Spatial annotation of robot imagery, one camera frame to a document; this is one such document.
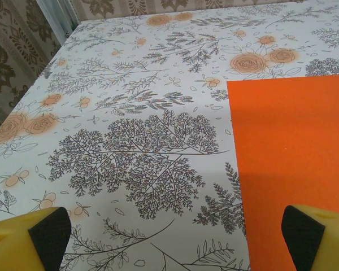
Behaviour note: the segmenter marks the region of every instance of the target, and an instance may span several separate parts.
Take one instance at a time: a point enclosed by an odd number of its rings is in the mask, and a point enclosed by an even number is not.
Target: damask wallpaper
[[[0,0],[0,125],[59,48],[36,0]]]
[[[240,7],[298,0],[71,0],[79,20]]]

